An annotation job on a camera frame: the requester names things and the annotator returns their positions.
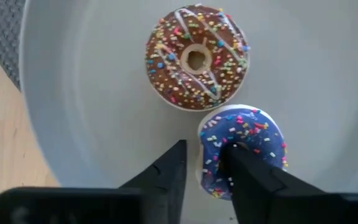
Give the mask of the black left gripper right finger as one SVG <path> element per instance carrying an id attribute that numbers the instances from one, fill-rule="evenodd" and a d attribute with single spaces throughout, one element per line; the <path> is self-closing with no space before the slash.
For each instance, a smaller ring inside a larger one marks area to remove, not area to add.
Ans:
<path id="1" fill-rule="evenodd" d="M 358 223 L 358 194 L 325 192 L 234 144 L 221 164 L 239 223 Z"/>

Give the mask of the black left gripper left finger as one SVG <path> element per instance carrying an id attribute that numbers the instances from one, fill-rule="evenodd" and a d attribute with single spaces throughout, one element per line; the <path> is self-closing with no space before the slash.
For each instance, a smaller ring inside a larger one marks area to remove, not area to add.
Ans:
<path id="1" fill-rule="evenodd" d="M 0 224 L 179 223 L 187 142 L 179 140 L 117 189 L 16 187 L 0 193 Z"/>

